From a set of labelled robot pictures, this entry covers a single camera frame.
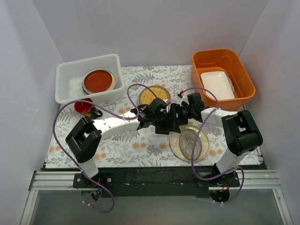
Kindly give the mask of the speckled grey oval plate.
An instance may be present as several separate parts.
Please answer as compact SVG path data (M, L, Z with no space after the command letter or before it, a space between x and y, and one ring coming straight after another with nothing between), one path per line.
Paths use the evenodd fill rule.
M192 148L194 145L197 133L191 129L186 129L181 132L179 138L180 150L185 157L191 160L192 158ZM202 153L202 142L201 139L197 139L194 149L194 158L199 158Z

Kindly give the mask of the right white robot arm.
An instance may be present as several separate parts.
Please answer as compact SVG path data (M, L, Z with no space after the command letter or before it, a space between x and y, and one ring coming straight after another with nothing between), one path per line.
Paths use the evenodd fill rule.
M172 131L180 134L179 146L186 151L191 162L195 160L195 152L202 150L199 132L193 130L181 131L179 126L186 125L189 119L220 126L224 130L227 149L217 161L209 175L201 177L192 167L194 176L204 182L213 181L217 186L223 186L229 178L240 170L239 163L250 152L263 143L263 137L248 110L230 112L215 107L204 107L199 93L189 94L187 102L172 103L169 108Z

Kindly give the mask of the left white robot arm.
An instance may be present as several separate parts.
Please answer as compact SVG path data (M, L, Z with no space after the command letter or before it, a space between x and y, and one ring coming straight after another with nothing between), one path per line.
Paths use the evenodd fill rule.
M168 107L160 98L149 105L141 105L123 115L101 120L82 118L66 137L83 174L83 181L88 187L96 187L100 176L94 156L101 140L128 131L136 131L149 126L155 127L157 134L168 135L179 132L176 107Z

